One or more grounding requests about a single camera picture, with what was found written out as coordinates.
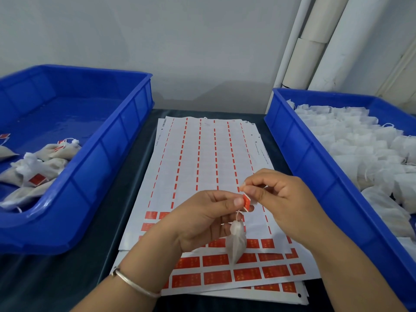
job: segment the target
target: stack of paper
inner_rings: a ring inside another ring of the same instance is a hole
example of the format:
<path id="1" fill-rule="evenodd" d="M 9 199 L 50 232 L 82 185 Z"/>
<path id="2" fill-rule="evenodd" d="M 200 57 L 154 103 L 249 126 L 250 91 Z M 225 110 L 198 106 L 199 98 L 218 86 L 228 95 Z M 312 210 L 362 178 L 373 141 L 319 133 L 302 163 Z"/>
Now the stack of paper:
<path id="1" fill-rule="evenodd" d="M 243 181 L 272 168 L 257 127 L 242 120 L 160 119 L 152 158 L 122 237 L 114 268 L 156 222 L 200 190 L 238 193 Z M 307 304 L 302 280 L 319 278 L 312 255 L 291 241 L 261 205 L 243 219 L 247 249 L 229 263 L 225 239 L 187 252 L 162 295 L 198 293 Z"/>

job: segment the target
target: white wall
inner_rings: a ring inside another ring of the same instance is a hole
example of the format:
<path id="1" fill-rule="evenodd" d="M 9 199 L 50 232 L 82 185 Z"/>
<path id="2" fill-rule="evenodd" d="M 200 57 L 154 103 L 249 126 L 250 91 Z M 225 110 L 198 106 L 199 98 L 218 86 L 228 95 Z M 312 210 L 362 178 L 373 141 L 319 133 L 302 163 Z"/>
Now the white wall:
<path id="1" fill-rule="evenodd" d="M 375 95 L 416 35 L 416 0 L 391 0 L 340 91 Z"/>
<path id="2" fill-rule="evenodd" d="M 300 0 L 0 0 L 0 75 L 146 71 L 160 108 L 264 113 Z"/>

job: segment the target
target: person's left hand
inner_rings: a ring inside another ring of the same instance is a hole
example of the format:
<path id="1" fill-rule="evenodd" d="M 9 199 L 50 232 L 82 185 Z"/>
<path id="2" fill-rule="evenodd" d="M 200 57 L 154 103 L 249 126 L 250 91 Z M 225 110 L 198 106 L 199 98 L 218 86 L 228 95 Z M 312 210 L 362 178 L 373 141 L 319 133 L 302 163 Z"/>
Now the person's left hand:
<path id="1" fill-rule="evenodd" d="M 203 190 L 176 207 L 161 222 L 174 227 L 182 252 L 190 252 L 220 237 L 229 236 L 229 222 L 241 220 L 242 195 Z"/>

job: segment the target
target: person's right hand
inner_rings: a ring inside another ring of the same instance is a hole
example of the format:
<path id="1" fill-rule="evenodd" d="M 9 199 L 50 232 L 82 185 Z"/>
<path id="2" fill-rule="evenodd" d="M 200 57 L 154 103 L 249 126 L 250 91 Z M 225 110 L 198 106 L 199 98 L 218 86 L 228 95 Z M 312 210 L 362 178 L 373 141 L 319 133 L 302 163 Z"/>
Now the person's right hand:
<path id="1" fill-rule="evenodd" d="M 309 250 L 334 229 L 335 224 L 298 177 L 263 168 L 246 178 L 240 190 L 267 208 L 283 232 Z"/>

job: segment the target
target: hand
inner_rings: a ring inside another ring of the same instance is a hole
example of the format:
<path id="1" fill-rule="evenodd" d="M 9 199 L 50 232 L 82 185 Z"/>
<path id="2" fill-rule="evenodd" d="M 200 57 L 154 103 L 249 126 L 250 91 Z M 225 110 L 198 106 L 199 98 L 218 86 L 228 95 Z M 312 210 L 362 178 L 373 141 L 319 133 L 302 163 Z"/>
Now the hand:
<path id="1" fill-rule="evenodd" d="M 283 232 L 309 250 L 335 226 L 298 177 L 263 168 L 248 177 L 240 190 L 267 208 Z"/>
<path id="2" fill-rule="evenodd" d="M 174 227 L 182 252 L 190 252 L 220 237 L 229 236 L 229 222 L 241 220 L 242 195 L 223 190 L 203 190 L 176 207 L 161 222 Z"/>

